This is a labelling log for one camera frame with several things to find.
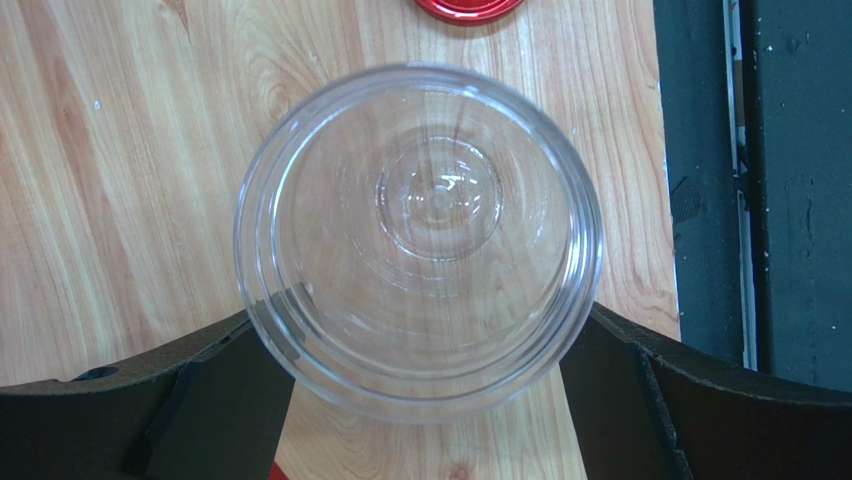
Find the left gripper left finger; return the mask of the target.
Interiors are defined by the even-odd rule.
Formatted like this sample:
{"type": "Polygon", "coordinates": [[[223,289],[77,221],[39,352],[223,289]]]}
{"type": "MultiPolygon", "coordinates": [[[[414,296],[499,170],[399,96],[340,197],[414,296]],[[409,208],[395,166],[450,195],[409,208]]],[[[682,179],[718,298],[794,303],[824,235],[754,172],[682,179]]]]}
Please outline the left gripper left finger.
{"type": "Polygon", "coordinates": [[[1,391],[5,479],[264,479],[294,379],[237,314],[70,381],[1,391]]]}

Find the clear plastic jar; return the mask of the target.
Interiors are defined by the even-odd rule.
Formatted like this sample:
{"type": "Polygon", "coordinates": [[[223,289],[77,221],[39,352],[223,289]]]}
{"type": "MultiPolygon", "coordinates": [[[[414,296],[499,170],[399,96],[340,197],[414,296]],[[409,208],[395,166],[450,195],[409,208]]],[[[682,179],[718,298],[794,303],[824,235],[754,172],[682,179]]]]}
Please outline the clear plastic jar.
{"type": "Polygon", "coordinates": [[[403,63],[338,79],[270,131],[240,187],[238,288],[296,382],[438,423],[539,382],[598,292],[604,222],[578,152],[487,76],[403,63]]]}

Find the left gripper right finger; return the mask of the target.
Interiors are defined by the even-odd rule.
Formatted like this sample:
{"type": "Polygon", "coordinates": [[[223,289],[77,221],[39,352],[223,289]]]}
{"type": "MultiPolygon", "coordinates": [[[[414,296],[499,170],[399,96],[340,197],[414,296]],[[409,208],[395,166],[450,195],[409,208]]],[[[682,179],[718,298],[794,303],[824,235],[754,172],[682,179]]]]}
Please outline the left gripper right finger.
{"type": "Polygon", "coordinates": [[[851,396],[723,362],[595,305],[560,363],[591,479],[847,479],[851,396]]]}

